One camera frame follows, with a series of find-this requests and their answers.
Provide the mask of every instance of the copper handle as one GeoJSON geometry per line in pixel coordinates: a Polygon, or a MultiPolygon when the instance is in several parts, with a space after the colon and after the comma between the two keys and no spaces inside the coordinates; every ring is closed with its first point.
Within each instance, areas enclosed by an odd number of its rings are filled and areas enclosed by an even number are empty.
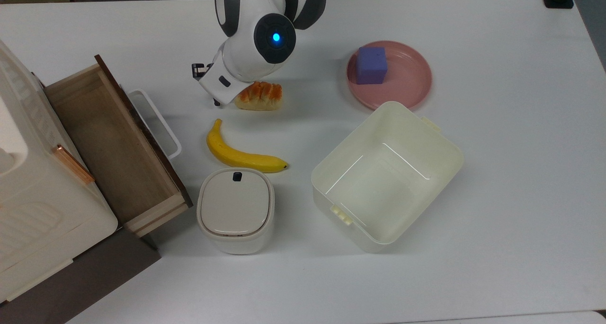
{"type": "Polygon", "coordinates": [[[62,145],[57,145],[57,147],[53,148],[53,155],[62,162],[71,172],[73,172],[78,179],[80,179],[84,184],[89,184],[90,182],[94,182],[95,178],[93,175],[89,173],[89,171],[80,164],[74,158],[74,156],[69,153],[62,145]]]}

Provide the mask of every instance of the plastic bin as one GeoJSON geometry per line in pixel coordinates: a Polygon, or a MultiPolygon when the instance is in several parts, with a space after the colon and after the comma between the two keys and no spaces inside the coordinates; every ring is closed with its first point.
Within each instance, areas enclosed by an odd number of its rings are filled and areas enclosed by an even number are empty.
{"type": "Polygon", "coordinates": [[[386,102],[312,171],[316,206],[362,250],[396,241],[463,166],[437,127],[386,102]]]}

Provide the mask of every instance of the pink plate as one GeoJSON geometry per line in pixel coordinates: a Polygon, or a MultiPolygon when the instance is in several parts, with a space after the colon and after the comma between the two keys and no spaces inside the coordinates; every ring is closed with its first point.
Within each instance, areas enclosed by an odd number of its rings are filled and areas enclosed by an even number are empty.
{"type": "Polygon", "coordinates": [[[414,108],[427,97],[431,88],[431,69],[416,50],[394,41],[376,41],[364,47],[384,47],[387,58],[387,74],[382,84],[356,83],[357,50],[347,63],[349,89],[364,106],[374,110],[386,101],[397,101],[407,108],[414,108]]]}

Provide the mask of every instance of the white plastic box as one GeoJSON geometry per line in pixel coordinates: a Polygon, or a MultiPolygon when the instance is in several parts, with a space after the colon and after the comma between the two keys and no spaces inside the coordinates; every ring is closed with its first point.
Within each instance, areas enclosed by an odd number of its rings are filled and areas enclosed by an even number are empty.
{"type": "Polygon", "coordinates": [[[316,206],[366,252],[396,241],[463,166],[438,128],[386,102],[312,171],[316,206]]]}
{"type": "Polygon", "coordinates": [[[251,254],[273,233],[275,195],[264,173],[229,167],[206,178],[197,200],[197,223],[220,251],[251,254]]]}

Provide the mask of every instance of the yellow banana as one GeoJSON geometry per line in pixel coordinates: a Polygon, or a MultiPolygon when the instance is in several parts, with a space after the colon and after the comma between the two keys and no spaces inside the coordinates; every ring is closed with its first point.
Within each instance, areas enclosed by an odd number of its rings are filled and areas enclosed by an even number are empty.
{"type": "Polygon", "coordinates": [[[206,145],[221,162],[233,167],[249,167],[266,173],[282,171],[288,167],[288,164],[280,158],[242,152],[230,147],[223,141],[220,129],[221,119],[217,119],[206,136],[206,145]]]}

